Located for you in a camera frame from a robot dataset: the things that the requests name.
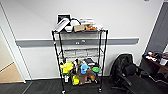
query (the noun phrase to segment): white wall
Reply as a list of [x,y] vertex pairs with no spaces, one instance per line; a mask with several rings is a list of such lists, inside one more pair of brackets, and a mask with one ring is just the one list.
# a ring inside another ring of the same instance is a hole
[[[120,53],[132,53],[139,65],[163,0],[1,0],[1,3],[16,40],[52,40],[57,15],[65,13],[103,24],[109,30],[108,39],[138,37],[136,45],[107,47],[105,75],[108,75],[111,62]],[[53,47],[21,48],[33,79],[59,77],[53,51]]]
[[0,29],[0,70],[13,63],[12,57],[7,49],[4,35]]

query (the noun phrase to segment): chair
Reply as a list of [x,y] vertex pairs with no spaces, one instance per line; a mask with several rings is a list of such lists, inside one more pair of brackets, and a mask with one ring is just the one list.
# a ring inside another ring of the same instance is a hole
[[111,89],[125,90],[133,94],[149,94],[150,85],[139,75],[143,71],[133,64],[132,54],[121,54],[112,65],[110,82],[114,83]]

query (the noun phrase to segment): box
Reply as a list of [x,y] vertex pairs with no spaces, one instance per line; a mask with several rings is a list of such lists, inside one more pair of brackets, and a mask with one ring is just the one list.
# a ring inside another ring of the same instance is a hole
[[74,26],[74,31],[77,32],[77,31],[83,31],[85,30],[85,26],[84,25],[77,25],[77,26]]

